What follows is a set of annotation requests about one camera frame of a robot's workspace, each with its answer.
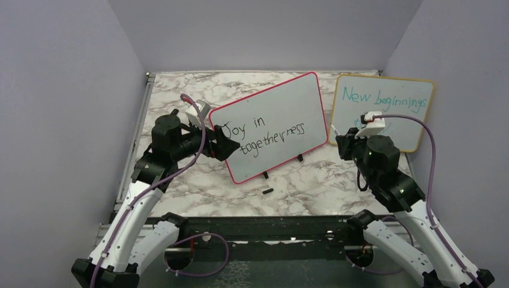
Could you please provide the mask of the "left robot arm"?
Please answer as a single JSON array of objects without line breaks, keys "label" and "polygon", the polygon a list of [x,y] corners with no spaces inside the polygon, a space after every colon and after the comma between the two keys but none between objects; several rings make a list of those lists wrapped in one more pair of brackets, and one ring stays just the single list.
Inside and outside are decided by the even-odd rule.
[{"label": "left robot arm", "polygon": [[71,273],[81,287],[137,287],[140,276],[163,250],[188,241],[185,218],[161,220],[142,240],[138,237],[153,207],[171,180],[196,162],[200,155],[226,160],[240,144],[227,138],[216,125],[207,128],[182,124],[176,114],[158,117],[152,142],[136,162],[124,203],[101,242],[86,259],[76,259]]}]

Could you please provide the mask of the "red framed whiteboard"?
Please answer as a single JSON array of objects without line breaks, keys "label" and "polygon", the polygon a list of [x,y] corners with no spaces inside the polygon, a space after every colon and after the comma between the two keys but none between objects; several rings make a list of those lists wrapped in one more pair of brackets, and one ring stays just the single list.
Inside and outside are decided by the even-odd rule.
[{"label": "red framed whiteboard", "polygon": [[235,184],[296,159],[328,140],[315,72],[212,109],[209,121],[240,144],[226,160]]}]

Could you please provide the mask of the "black whiteboard marker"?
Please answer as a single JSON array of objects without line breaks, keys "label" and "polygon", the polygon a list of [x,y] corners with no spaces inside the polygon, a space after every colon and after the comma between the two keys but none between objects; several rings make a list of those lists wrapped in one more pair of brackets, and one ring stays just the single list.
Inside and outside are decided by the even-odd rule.
[{"label": "black whiteboard marker", "polygon": [[338,132],[338,130],[336,129],[336,127],[335,127],[333,124],[331,124],[331,129],[332,129],[332,131],[334,132],[334,134],[335,134],[336,136],[339,136],[339,135],[340,135],[340,133]]}]

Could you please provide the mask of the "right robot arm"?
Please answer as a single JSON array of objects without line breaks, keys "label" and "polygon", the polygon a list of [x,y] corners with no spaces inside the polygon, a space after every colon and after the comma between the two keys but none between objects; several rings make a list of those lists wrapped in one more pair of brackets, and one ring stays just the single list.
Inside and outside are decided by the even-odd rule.
[{"label": "right robot arm", "polygon": [[417,241],[415,248],[392,233],[368,210],[351,217],[346,236],[354,244],[373,244],[398,263],[420,287],[489,287],[495,280],[476,267],[445,233],[434,213],[427,211],[418,184],[399,170],[400,151],[388,136],[357,138],[357,128],[336,136],[339,156],[352,160],[376,200],[400,221]]}]

